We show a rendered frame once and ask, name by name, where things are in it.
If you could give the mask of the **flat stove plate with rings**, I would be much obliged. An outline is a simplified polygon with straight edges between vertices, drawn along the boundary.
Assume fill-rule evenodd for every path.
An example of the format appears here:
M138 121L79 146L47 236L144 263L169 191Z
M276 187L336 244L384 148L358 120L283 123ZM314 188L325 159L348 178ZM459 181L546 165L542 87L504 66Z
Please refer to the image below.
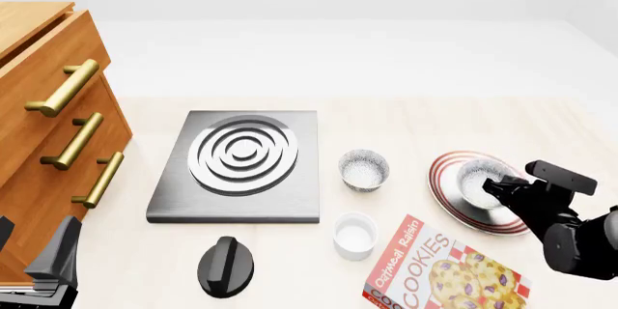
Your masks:
M151 223L318 223L316 111L189 111Z

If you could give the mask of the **small white ramekin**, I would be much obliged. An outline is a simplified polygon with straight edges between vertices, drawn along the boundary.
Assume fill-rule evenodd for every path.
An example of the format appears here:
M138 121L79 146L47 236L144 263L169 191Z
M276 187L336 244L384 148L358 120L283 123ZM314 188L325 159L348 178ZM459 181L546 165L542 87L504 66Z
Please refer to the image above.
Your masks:
M373 218L362 212L345 212L337 218L333 244L343 259L360 262L367 259L378 240L378 227Z

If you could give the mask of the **wooden cabinet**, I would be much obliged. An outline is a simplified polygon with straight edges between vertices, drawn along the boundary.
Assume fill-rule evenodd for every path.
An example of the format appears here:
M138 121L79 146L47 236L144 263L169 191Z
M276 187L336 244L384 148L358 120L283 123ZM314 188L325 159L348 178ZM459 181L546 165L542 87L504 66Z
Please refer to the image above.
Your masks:
M0 2L0 68L77 12L71 2ZM31 281L24 269L43 251L61 221L67 215L83 218L88 211L70 199L89 193L105 166L97 159L123 153L132 136L104 71L98 69L58 114L57 126L0 186L0 215L14 224L0 252L1 283ZM80 129L72 125L73 119L94 112L104 120L70 169L40 164L42 156L59 155Z

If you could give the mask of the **plate with red rings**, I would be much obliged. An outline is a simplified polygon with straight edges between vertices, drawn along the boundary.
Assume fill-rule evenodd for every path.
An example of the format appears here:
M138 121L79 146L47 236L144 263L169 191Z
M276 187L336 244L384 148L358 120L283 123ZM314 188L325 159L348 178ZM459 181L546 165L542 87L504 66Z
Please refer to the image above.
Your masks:
M495 236L520 236L529 233L529 228L508 208L482 210L469 204L457 186L457 174L470 160L488 158L508 163L489 154L473 151L454 151L437 157L428 172L428 187L435 200L453 218L474 230ZM525 175L510 166L520 176Z

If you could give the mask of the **flat plate on black stalk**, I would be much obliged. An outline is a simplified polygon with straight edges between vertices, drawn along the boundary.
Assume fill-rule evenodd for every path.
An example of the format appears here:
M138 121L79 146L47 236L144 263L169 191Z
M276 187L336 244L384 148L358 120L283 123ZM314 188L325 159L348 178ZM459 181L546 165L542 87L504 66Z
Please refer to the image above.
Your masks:
M594 195L598 185L598 182L591 178L544 160L534 160L527 163L525 165L525 172L552 185L589 196Z

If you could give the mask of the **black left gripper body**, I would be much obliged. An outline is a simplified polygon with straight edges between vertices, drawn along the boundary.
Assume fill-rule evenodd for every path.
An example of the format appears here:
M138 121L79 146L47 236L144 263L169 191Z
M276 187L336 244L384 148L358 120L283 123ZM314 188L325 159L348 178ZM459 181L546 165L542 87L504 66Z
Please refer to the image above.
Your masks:
M0 309L71 309L78 290L55 280L1 283Z

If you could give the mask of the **wooden drawer pulled out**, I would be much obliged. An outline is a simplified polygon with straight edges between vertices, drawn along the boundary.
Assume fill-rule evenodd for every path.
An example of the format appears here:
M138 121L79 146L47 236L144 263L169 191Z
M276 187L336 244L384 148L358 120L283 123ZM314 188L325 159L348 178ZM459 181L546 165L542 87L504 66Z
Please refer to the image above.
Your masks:
M65 66L92 59L103 70L110 58L86 10L73 13L0 68L0 186L57 126L61 117L27 111L29 101L45 101L67 81Z

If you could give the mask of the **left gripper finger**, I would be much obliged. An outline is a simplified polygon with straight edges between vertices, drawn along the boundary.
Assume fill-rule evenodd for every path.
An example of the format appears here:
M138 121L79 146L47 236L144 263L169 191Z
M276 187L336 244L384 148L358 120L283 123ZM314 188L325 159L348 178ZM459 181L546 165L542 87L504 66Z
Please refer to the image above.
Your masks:
M3 250L14 230L13 222L5 215L0 215L0 252Z
M81 222L67 215L52 239L24 273L31 276L35 290L55 290L60 285L76 289L76 251Z

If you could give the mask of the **round black stove knob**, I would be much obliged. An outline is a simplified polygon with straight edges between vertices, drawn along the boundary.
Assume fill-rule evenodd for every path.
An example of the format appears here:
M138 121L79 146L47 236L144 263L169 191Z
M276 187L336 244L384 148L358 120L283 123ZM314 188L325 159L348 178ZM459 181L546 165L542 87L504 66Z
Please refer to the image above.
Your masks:
M209 296L229 298L244 291L255 270L250 250L237 239L224 236L202 256L198 282Z

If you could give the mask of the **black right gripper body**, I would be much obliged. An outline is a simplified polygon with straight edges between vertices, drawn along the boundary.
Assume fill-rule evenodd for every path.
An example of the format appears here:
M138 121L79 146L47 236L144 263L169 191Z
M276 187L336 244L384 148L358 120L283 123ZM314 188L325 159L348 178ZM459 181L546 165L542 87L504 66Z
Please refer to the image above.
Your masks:
M572 190L543 181L517 184L511 193L511 210L535 236L544 236L553 224L577 224L577 212L570 208Z

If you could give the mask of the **oatmeal raisin cookies box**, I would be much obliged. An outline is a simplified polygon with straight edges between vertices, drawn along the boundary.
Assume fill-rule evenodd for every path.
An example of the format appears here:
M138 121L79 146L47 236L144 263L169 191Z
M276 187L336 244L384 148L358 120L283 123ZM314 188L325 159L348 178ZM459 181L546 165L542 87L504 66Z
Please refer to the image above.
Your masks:
M380 309L530 309L531 281L407 215L368 276Z

